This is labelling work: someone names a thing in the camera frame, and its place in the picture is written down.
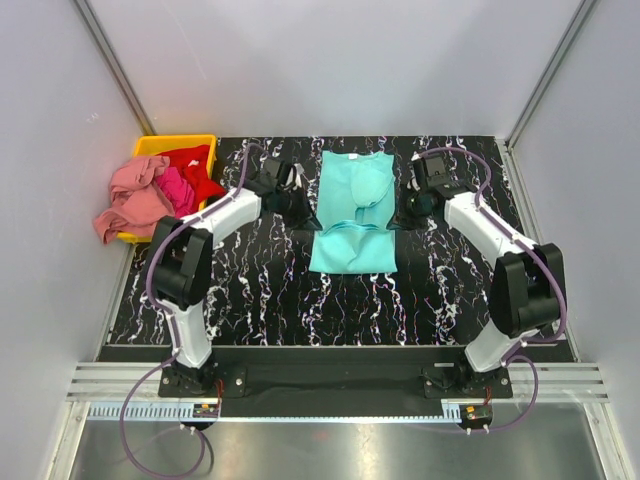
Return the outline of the teal t-shirt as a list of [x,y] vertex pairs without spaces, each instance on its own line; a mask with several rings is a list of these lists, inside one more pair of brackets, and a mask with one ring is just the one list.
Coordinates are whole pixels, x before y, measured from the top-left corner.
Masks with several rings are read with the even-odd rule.
[[322,153],[317,219],[309,270],[324,274],[397,271],[394,157]]

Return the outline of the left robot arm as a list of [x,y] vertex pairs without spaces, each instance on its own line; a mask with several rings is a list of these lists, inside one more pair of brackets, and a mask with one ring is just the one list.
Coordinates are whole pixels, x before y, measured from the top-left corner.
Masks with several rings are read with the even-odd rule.
[[164,313],[172,354],[163,381],[196,395],[221,385],[206,335],[204,301],[213,271],[213,249],[240,228],[265,214],[279,216],[292,230],[319,231],[306,195],[302,167],[267,157],[240,185],[211,206],[176,219],[163,217],[147,256],[147,297]]

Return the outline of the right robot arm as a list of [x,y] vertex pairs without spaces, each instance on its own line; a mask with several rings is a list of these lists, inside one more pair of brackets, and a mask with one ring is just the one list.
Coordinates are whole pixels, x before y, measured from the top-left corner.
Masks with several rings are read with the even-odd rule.
[[450,148],[416,155],[411,179],[400,190],[391,230],[412,231],[438,218],[459,232],[492,265],[490,319],[449,367],[425,370],[425,384],[441,395],[476,397],[495,387],[520,349],[540,331],[566,325],[564,260],[553,243],[539,244],[495,213],[480,188],[454,180],[445,167]]

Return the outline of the red t-shirt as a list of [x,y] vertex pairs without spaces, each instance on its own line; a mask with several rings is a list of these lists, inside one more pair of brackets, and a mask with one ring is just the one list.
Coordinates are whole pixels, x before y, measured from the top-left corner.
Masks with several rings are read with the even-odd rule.
[[210,178],[209,155],[210,145],[199,145],[160,152],[170,160],[170,166],[175,167],[194,192],[191,209],[198,211],[203,202],[210,198],[220,198],[226,190]]

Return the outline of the magenta t-shirt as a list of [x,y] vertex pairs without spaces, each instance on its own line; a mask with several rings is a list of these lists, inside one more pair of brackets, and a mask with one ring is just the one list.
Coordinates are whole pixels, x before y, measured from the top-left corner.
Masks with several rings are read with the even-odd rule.
[[155,183],[171,204],[175,218],[194,213],[195,192],[176,167],[167,168],[155,178]]

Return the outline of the salmon pink t-shirt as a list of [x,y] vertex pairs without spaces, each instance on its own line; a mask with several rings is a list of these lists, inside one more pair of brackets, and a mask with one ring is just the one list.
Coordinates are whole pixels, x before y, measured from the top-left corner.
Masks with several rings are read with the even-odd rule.
[[156,183],[169,167],[164,156],[132,157],[113,175],[109,184],[111,206],[93,220],[103,244],[119,233],[151,237],[159,220],[175,211]]

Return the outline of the yellow plastic bin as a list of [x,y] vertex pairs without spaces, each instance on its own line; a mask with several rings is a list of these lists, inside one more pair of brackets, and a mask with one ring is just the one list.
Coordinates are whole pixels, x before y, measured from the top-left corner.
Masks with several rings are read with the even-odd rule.
[[[215,137],[212,135],[165,135],[144,136],[138,140],[134,149],[134,156],[161,156],[160,152],[189,148],[199,145],[210,145],[209,171],[212,173],[215,153]],[[121,238],[129,243],[147,242],[151,237],[136,237],[128,233],[119,233],[116,238]]]

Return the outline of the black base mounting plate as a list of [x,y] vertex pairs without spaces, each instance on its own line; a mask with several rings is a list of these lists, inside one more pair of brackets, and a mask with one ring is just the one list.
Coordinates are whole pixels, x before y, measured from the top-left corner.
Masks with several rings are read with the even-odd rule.
[[[429,413],[443,399],[474,399],[441,395],[426,386],[424,372],[449,367],[463,353],[461,346],[248,347],[213,349],[221,385],[196,395],[163,381],[163,368],[142,386],[133,384],[144,373],[144,360],[156,360],[159,348],[108,347],[99,367],[109,377],[100,381],[98,400],[189,401],[219,398],[241,413]],[[506,373],[489,388],[494,397],[509,399]]]

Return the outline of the left aluminium frame post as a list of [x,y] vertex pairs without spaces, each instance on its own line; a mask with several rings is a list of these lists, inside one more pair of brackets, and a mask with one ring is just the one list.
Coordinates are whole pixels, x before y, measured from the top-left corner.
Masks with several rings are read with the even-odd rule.
[[131,83],[90,1],[71,0],[100,57],[144,135],[156,135],[153,122]]

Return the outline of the aluminium frame post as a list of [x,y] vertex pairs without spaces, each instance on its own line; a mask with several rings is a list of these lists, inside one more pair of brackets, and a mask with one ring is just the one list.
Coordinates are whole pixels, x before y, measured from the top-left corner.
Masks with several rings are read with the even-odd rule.
[[560,40],[553,53],[547,61],[541,76],[531,92],[522,112],[509,135],[505,138],[505,145],[512,150],[522,137],[526,127],[532,120],[547,91],[552,85],[555,77],[561,70],[565,60],[575,46],[582,30],[589,22],[596,7],[600,4],[598,0],[581,0],[574,11],[568,25],[566,26]]
[[71,0],[100,57],[144,135],[156,135],[153,122],[131,83],[90,1]]

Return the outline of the right aluminium frame post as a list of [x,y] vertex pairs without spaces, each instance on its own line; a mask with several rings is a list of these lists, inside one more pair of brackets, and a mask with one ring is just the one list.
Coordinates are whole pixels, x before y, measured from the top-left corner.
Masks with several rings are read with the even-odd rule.
[[598,0],[581,0],[574,11],[568,25],[566,26],[560,40],[553,53],[547,61],[541,76],[531,92],[522,112],[509,135],[505,138],[505,145],[512,150],[522,137],[526,127],[532,120],[547,91],[552,85],[555,77],[561,70],[565,60],[575,46],[582,30],[589,22],[596,7],[600,4]]

